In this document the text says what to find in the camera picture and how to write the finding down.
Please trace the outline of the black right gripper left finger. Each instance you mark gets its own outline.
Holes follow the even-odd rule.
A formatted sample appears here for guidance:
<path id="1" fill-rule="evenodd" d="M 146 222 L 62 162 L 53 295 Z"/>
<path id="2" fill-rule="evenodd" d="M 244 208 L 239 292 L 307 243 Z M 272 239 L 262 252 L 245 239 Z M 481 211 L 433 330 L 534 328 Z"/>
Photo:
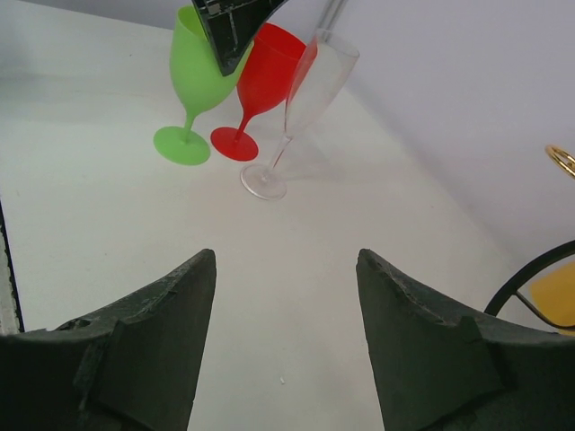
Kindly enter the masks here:
<path id="1" fill-rule="evenodd" d="M 186 429 L 215 289 L 205 249 L 54 330 L 2 336 L 2 429 Z"/>

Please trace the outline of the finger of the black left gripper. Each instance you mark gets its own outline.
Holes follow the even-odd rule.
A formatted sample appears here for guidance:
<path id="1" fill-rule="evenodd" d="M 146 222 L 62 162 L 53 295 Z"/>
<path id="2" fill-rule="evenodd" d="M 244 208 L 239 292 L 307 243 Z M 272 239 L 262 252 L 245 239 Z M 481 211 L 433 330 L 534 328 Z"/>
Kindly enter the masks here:
<path id="1" fill-rule="evenodd" d="M 193 0 L 222 76 L 232 74 L 262 25 L 287 0 Z"/>

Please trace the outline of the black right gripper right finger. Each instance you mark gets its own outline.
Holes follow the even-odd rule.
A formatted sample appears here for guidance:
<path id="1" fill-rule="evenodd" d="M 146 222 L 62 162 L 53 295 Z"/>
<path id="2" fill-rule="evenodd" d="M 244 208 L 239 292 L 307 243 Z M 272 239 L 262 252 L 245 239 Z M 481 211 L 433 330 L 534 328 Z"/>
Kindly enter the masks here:
<path id="1" fill-rule="evenodd" d="M 572 337 L 477 311 L 368 249 L 356 273 L 385 429 L 573 429 Z"/>

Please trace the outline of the red wine glass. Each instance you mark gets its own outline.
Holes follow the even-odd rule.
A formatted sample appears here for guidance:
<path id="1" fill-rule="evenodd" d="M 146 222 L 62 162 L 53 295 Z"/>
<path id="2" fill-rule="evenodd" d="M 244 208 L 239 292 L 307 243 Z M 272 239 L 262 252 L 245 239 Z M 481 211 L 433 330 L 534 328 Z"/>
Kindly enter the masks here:
<path id="1" fill-rule="evenodd" d="M 289 31 L 274 23 L 263 24 L 236 86 L 242 121 L 238 128 L 221 127 L 210 135 L 211 144 L 219 153 L 238 162 L 257 157 L 259 147 L 245 129 L 253 117 L 286 99 L 304 51 L 305 43 Z"/>

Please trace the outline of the green wine glass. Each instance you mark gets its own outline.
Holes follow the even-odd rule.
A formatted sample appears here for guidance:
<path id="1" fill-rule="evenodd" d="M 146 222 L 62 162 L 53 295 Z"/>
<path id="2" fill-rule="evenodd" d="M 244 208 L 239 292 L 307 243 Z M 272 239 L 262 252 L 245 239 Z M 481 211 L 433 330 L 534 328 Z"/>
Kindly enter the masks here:
<path id="1" fill-rule="evenodd" d="M 251 54 L 249 47 L 236 70 L 223 76 L 194 6 L 183 6 L 176 15 L 169 67 L 172 87 L 186 113 L 185 125 L 156 131 L 155 149 L 164 158 L 182 165 L 208 160 L 207 141 L 192 130 L 194 119 L 219 105 L 236 87 Z"/>

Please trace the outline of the clear wine glass front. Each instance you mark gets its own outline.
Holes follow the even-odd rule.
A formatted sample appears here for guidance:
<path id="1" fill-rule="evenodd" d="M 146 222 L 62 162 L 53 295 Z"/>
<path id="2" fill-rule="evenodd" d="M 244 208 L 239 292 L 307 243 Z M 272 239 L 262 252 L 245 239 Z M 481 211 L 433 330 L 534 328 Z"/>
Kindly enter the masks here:
<path id="1" fill-rule="evenodd" d="M 319 29 L 300 58 L 287 94 L 284 128 L 278 149 L 267 164 L 244 167 L 240 178 L 255 197 L 278 200 L 287 192 L 277 174 L 279 159 L 288 145 L 318 120 L 347 82 L 359 58 L 358 49 L 327 29 Z"/>

